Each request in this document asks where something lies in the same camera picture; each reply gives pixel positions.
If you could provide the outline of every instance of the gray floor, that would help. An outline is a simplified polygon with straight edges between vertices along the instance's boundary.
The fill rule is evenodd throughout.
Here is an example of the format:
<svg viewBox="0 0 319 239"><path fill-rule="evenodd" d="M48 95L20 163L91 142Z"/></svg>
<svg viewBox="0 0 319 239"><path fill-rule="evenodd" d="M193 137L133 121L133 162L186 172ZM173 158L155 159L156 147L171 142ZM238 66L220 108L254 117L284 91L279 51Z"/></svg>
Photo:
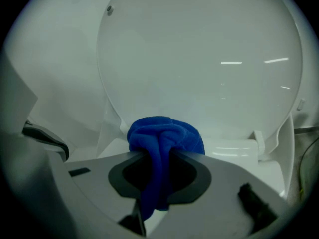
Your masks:
<svg viewBox="0 0 319 239"><path fill-rule="evenodd" d="M319 136L319 131L303 133L295 135L295 160L294 160L294 168L292 180L287 196L287 202L291 206L295 206L301 202L300 197L300 187L299 187L299 165L301 162L301 157L306 148ZM314 156L313 148L319 146L319 141L316 142L308 151L307 151L307 159L310 160ZM304 170L313 170L317 168L316 166L310 166L311 163L309 161L303 161L303 169Z"/></svg>

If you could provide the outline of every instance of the white toilet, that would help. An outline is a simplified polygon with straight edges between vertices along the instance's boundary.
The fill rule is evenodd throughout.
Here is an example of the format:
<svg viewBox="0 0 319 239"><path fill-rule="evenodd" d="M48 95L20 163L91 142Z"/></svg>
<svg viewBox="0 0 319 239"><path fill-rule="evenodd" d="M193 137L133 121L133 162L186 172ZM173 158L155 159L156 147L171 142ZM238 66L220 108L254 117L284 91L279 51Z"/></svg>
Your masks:
<svg viewBox="0 0 319 239"><path fill-rule="evenodd" d="M187 122L207 156L287 196L302 51L282 0L111 0L97 50L123 133L148 116Z"/></svg>

